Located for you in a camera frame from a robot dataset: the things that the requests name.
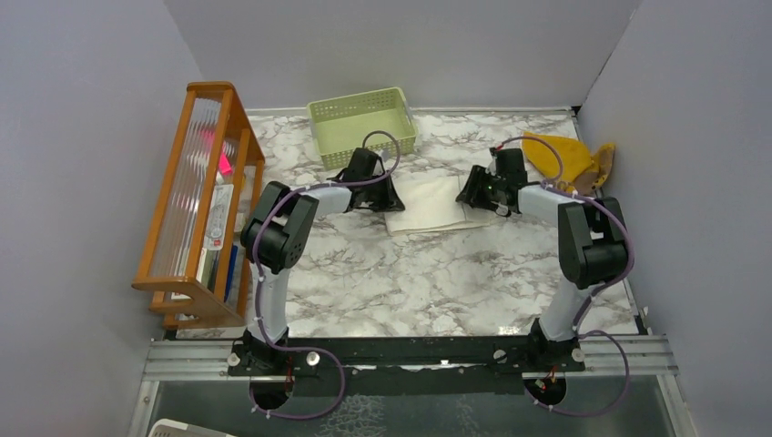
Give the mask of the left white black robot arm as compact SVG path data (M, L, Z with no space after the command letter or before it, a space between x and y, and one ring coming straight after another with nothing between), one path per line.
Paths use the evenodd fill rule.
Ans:
M301 350L286 344L287 294L291 269L307 246L315 219L355 209L405 210L391 178L399 163L395 158L388 168L383 155L358 147L349 165L333 178L298 188L272 181L264 188L240 238L255 284L247 331L259 340L250 358L260 371L281 370L286 353Z

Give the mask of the white cream towel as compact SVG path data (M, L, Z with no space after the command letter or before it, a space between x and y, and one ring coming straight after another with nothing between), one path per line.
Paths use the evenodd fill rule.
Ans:
M472 229L491 225L498 216L456 201L465 177L428 176L396 178L394 187L405 210L384 214L391 236L421 232Z

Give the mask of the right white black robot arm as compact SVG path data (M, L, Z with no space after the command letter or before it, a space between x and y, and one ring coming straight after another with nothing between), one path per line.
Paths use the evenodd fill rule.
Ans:
M474 165L456 200L470 208L533 216L557 228L563 274L559 290L528 333L527 362L546 371L568 356L594 299L632 269L634 251L615 198L588 198L547 181L531 182L517 148L490 150L493 162Z

